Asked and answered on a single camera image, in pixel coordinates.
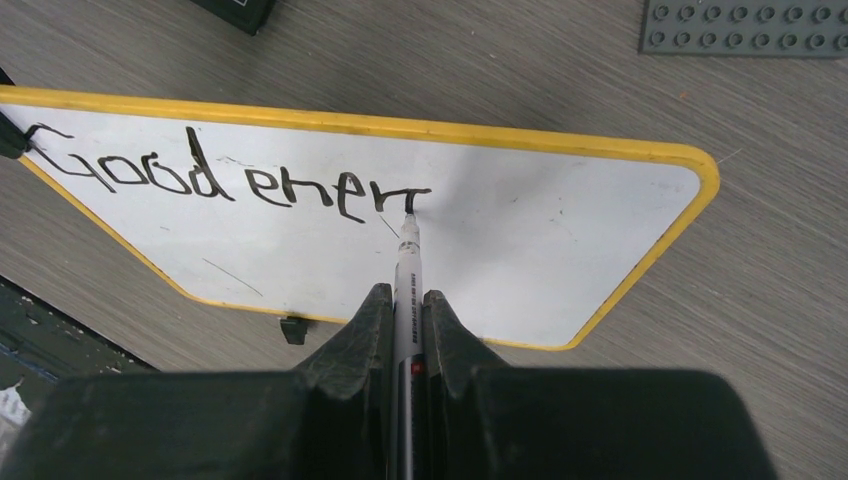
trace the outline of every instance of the marker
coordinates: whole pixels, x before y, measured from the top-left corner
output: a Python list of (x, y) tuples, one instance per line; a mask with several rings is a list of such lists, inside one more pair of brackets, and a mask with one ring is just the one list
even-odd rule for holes
[(421, 252), (418, 225), (407, 197), (395, 267), (392, 411), (389, 437), (390, 480), (429, 476), (427, 362), (422, 336)]

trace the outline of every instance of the white object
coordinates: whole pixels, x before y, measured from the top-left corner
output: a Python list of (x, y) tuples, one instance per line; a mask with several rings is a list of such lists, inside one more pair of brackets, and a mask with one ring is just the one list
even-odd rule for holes
[(543, 349), (579, 342), (718, 188), (679, 145), (13, 87), (0, 111), (53, 130), (34, 172), (213, 305), (346, 321), (393, 279), (404, 195), (382, 196), (430, 189), (428, 288), (477, 336)]

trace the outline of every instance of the lego stud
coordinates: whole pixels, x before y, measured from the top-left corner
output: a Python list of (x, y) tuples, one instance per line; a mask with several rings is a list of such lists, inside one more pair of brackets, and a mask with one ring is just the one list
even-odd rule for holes
[(681, 22), (688, 22), (692, 20), (692, 17), (695, 16), (695, 7), (692, 5), (684, 5), (680, 7), (680, 11), (677, 12), (677, 17), (680, 18)]
[(662, 42), (664, 42), (664, 41), (665, 41), (665, 34), (664, 33), (654, 32), (654, 33), (651, 34), (651, 39), (650, 39), (651, 45), (656, 47), (656, 46), (662, 45)]
[(822, 23), (825, 20), (830, 18), (830, 9), (827, 7), (819, 7), (813, 10), (813, 21), (816, 23)]
[(795, 23), (798, 20), (801, 20), (801, 17), (804, 16), (804, 9), (801, 7), (792, 7), (786, 10), (786, 13), (783, 17), (789, 23)]
[(756, 47), (756, 48), (763, 48), (763, 47), (767, 46), (769, 44), (769, 42), (771, 42), (771, 37), (769, 37), (768, 34), (758, 33), (754, 37), (754, 40), (753, 40), (752, 43), (754, 44), (754, 47)]
[(730, 19), (733, 22), (741, 22), (746, 17), (748, 17), (748, 9), (745, 7), (736, 7), (730, 11)]
[(774, 10), (774, 7), (763, 7), (759, 12), (757, 12), (757, 20), (759, 20), (760, 23), (766, 23), (774, 18), (776, 14), (777, 12)]
[(718, 17), (720, 17), (720, 16), (721, 16), (721, 7), (717, 7), (715, 5), (708, 8), (704, 12), (704, 20), (706, 20), (708, 22), (712, 22), (713, 20), (717, 20)]
[(791, 33), (780, 37), (780, 48), (788, 49), (798, 44), (798, 37)]
[(701, 35), (701, 46), (704, 47), (704, 48), (712, 47), (715, 44), (715, 42), (717, 42), (717, 41), (718, 41), (718, 37), (716, 36), (715, 33), (707, 32), (707, 33)]
[(807, 39), (807, 48), (810, 50), (816, 50), (824, 46), (827, 40), (824, 38), (824, 35), (817, 33), (815, 35), (810, 35), (810, 38)]
[(745, 37), (742, 36), (741, 33), (733, 32), (727, 36), (727, 46), (730, 48), (736, 48), (739, 45), (742, 45), (742, 42), (745, 41)]
[(657, 5), (657, 8), (654, 9), (654, 19), (656, 21), (665, 20), (665, 17), (668, 16), (669, 9), (667, 5)]
[(687, 32), (680, 32), (674, 36), (674, 44), (678, 47), (685, 47), (689, 40), (692, 40), (692, 35), (689, 35)]

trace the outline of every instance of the yellow frame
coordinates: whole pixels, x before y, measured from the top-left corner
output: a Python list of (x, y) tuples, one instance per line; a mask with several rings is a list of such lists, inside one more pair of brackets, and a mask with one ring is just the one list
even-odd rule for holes
[[(500, 345), (531, 348), (536, 350), (560, 351), (574, 348), (601, 321), (601, 319), (630, 290), (648, 268), (662, 255), (677, 237), (706, 208), (718, 193), (719, 174), (715, 161), (703, 150), (686, 145), (644, 142), (619, 138), (573, 135), (567, 133), (540, 132), (502, 127), (484, 127), (426, 120), (372, 117), (343, 113), (310, 112), (267, 107), (160, 100), (117, 95), (43, 90), (13, 86), (0, 86), (0, 103), (35, 107), (82, 110), (122, 115), (173, 118), (203, 122), (233, 123), (263, 127), (280, 127), (322, 132), (351, 133), (377, 137), (427, 140), (442, 143), (477, 145), (485, 147), (512, 148), (549, 153), (566, 153), (590, 157), (633, 160), (686, 167), (694, 171), (701, 180), (701, 189), (671, 224), (665, 234), (642, 257), (630, 274), (618, 285), (612, 295), (598, 308), (586, 325), (566, 345), (541, 347), (523, 343), (488, 340)], [(50, 185), (95, 224), (106, 231), (118, 243), (129, 250), (141, 262), (173, 287), (192, 300), (217, 307), (236, 308), (255, 312), (286, 314), (286, 312), (263, 308), (231, 305), (205, 300), (183, 290), (159, 270), (144, 255), (117, 234), (109, 225), (71, 196), (61, 185), (30, 159), (21, 157), (21, 162), (35, 175)], [(346, 319), (306, 316), (312, 320), (346, 323)]]

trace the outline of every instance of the black clip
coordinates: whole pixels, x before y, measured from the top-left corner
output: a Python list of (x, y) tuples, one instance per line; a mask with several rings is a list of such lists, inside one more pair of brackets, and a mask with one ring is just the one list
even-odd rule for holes
[[(0, 84), (15, 84), (2, 68), (0, 68)], [(26, 134), (0, 112), (0, 156), (18, 159), (27, 150), (28, 144), (29, 139)]]

